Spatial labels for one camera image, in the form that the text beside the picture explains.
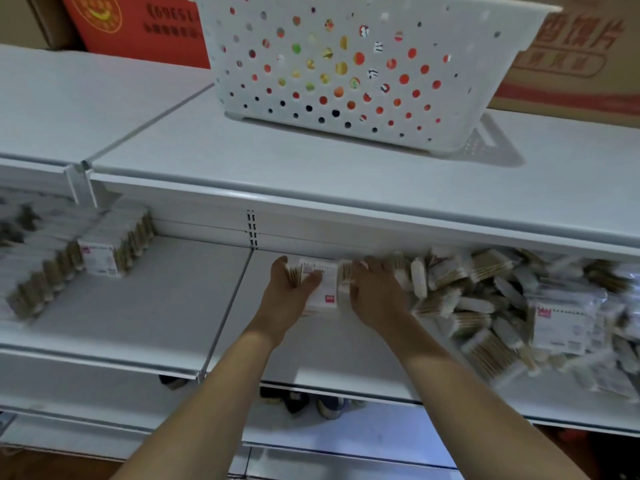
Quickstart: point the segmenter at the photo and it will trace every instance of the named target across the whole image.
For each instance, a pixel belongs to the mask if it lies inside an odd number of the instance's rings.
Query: smiling face logo
[[[71,0],[84,19],[103,32],[116,33],[122,26],[122,12],[116,0]]]

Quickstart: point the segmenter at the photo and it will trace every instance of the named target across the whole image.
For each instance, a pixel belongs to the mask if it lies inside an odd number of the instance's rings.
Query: wooden floor
[[[114,461],[37,451],[0,453],[0,480],[108,480],[119,467]]]

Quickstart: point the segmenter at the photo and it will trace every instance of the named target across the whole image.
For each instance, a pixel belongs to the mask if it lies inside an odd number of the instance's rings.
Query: hand
[[[262,302],[247,330],[266,333],[274,348],[284,339],[285,333],[298,321],[307,299],[322,282],[322,273],[310,274],[300,286],[289,282],[286,269],[287,257],[282,256],[271,265],[271,280],[264,290]]]
[[[353,262],[351,306],[365,325],[382,335],[389,324],[408,313],[406,296],[389,263],[373,257],[365,257],[365,262],[369,269],[359,261]]]

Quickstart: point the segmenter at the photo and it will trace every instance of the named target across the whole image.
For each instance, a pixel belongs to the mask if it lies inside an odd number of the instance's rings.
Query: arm
[[[413,382],[466,480],[586,480],[582,471],[446,352],[407,311],[390,267],[354,262],[351,304],[376,330]]]
[[[321,281],[312,274],[293,289],[286,257],[271,267],[260,309],[188,401],[156,429],[113,480],[226,479],[249,407],[271,352]]]

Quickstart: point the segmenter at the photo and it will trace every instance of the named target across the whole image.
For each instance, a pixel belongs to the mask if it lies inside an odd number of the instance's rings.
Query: white plastic basket
[[[559,8],[512,0],[198,0],[230,116],[436,152],[464,146]]]

